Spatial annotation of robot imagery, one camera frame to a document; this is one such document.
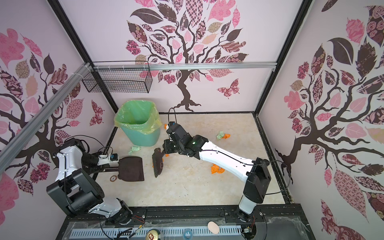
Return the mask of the dark brown hand broom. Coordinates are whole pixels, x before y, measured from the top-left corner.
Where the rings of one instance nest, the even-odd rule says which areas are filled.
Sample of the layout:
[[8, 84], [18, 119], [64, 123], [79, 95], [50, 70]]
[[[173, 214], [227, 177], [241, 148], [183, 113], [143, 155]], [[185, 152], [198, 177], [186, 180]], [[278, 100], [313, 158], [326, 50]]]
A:
[[156, 148], [152, 155], [154, 175], [157, 178], [163, 171], [164, 162], [163, 157], [166, 155], [166, 151], [161, 148]]

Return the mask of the dark brown dustpan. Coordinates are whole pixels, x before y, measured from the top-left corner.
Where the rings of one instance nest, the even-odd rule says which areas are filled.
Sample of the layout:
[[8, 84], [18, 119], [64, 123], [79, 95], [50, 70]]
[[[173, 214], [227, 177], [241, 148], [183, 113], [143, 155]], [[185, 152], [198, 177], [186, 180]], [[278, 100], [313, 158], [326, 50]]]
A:
[[128, 156], [119, 160], [118, 179], [125, 182], [143, 182], [144, 169], [141, 157]]

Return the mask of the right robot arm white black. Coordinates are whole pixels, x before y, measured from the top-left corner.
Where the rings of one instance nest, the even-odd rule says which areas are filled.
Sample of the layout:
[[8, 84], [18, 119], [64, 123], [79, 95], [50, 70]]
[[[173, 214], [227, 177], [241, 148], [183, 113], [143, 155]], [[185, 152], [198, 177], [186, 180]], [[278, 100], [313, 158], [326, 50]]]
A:
[[177, 153], [215, 164], [245, 183], [236, 215], [243, 222], [249, 221], [255, 207], [264, 202], [267, 194], [271, 182], [268, 170], [270, 162], [261, 158], [246, 159], [218, 147], [203, 136], [192, 137], [177, 122], [169, 122], [166, 133], [169, 138], [164, 140], [163, 147], [156, 148], [152, 155], [155, 177], [162, 173], [163, 157], [166, 154]]

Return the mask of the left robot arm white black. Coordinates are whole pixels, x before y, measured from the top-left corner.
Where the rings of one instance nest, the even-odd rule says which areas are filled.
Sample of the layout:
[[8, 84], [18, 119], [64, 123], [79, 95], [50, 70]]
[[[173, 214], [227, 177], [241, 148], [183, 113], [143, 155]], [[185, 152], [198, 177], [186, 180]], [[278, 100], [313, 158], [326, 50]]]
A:
[[58, 146], [54, 156], [59, 161], [56, 181], [47, 187], [51, 199], [69, 217], [98, 215], [113, 225], [127, 225], [133, 212], [118, 198], [107, 198], [94, 174], [117, 172], [119, 156], [98, 151], [91, 154], [82, 140], [70, 138]]

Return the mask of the green trash bin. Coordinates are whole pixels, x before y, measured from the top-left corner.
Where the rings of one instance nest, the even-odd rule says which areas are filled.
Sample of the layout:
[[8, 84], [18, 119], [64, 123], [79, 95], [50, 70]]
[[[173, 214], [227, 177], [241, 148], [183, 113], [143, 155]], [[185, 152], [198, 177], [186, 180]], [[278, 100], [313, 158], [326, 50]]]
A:
[[134, 145], [140, 147], [152, 147], [159, 139], [161, 131], [160, 128], [148, 135], [133, 130], [122, 130]]

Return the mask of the green orange scrap back right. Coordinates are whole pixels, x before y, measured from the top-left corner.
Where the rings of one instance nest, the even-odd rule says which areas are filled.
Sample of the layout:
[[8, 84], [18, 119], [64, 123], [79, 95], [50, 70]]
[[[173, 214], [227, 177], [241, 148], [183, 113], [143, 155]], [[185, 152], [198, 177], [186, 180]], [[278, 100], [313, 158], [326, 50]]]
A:
[[221, 139], [228, 139], [230, 138], [231, 135], [230, 134], [226, 134], [224, 133], [223, 131], [219, 131], [218, 135], [217, 135], [217, 139], [218, 140], [221, 140]]

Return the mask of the yellow-green bin liner bag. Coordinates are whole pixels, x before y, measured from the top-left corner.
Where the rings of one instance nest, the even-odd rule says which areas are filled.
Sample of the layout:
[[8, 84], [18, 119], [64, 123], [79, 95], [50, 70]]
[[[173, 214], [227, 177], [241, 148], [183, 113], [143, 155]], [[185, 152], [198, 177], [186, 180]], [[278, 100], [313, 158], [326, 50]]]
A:
[[163, 124], [157, 106], [152, 101], [129, 100], [114, 117], [115, 126], [123, 130], [133, 130], [142, 134], [152, 134]]

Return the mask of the orange scrap right front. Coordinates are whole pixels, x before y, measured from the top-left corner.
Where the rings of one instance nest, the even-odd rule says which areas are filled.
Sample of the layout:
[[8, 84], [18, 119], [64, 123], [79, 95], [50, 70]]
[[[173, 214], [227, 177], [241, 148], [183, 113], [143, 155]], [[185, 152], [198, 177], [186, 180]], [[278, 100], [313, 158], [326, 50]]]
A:
[[218, 165], [213, 164], [211, 166], [211, 174], [222, 174], [225, 172], [225, 169], [219, 167]]

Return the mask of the pink oval object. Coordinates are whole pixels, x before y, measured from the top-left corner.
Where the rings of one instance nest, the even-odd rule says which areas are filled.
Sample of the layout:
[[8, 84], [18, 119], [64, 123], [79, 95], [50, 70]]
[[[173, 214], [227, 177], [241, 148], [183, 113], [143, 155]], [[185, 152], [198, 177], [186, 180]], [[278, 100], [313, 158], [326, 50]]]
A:
[[210, 221], [207, 227], [209, 231], [214, 235], [218, 235], [220, 233], [220, 227], [213, 221]]

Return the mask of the blue tape roll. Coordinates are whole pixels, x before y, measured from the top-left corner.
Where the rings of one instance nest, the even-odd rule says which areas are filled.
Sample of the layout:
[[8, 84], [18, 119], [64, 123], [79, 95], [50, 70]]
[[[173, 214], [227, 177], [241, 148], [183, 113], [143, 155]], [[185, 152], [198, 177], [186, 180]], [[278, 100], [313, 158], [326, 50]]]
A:
[[183, 232], [183, 240], [192, 240], [193, 231], [191, 229], [185, 229]]

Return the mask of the aluminium rail left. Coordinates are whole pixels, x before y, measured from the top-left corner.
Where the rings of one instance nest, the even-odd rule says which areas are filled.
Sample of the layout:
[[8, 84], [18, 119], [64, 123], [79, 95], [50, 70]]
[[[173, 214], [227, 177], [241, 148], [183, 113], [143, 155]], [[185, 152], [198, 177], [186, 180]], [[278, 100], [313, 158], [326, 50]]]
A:
[[23, 147], [38, 132], [40, 127], [48, 120], [65, 97], [75, 88], [75, 86], [91, 72], [91, 64], [83, 63], [63, 84], [53, 97], [39, 110], [37, 114], [23, 127], [10, 143], [1, 151], [1, 173], [3, 173], [10, 163], [17, 157]]

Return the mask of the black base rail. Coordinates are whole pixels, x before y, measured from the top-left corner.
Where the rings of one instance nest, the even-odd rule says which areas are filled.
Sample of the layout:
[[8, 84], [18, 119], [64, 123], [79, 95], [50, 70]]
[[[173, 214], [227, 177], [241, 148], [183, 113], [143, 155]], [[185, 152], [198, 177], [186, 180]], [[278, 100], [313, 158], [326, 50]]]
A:
[[97, 215], [66, 218], [58, 240], [67, 240], [73, 229], [158, 228], [207, 226], [210, 221], [220, 226], [240, 226], [242, 236], [209, 237], [193, 240], [313, 240], [315, 236], [299, 204], [257, 205], [247, 222], [236, 215], [236, 205], [133, 207], [127, 225], [113, 225]]

